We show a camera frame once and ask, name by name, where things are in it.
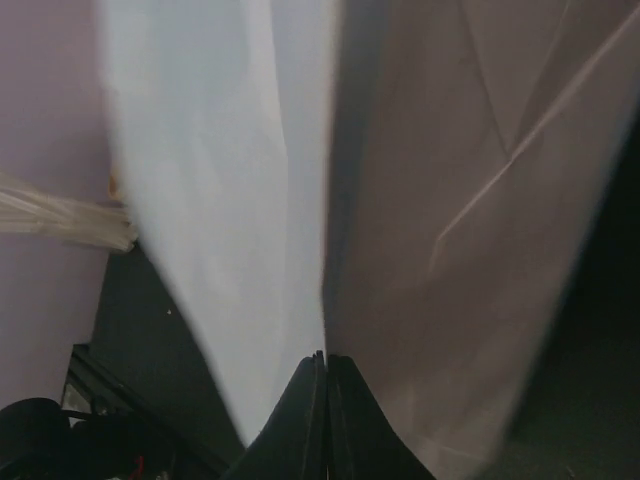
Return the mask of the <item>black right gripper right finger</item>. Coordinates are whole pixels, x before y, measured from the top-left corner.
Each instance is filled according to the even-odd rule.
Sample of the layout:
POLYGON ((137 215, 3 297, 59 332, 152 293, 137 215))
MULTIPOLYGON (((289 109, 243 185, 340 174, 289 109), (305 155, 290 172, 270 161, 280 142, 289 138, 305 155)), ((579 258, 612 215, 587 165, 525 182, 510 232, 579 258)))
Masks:
POLYGON ((431 472, 395 433, 357 365, 328 358, 328 474, 340 480, 429 480, 431 472))

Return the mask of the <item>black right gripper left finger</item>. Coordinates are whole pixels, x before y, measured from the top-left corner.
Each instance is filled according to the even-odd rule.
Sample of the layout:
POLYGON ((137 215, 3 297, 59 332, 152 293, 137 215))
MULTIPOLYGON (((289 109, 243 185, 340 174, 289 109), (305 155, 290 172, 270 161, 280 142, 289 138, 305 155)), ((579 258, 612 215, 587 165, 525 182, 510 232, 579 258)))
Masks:
POLYGON ((323 353, 303 358, 273 412, 227 480, 314 480, 326 477, 327 372, 323 353))

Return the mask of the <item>light blue paper bag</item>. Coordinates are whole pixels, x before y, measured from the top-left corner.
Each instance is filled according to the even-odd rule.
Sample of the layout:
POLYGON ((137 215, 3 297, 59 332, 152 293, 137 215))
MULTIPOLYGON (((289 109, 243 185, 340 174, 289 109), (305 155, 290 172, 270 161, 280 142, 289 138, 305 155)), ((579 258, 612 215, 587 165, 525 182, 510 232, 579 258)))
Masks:
POLYGON ((103 1, 117 181, 244 443, 352 357, 424 461, 499 444, 639 83, 635 1, 103 1))

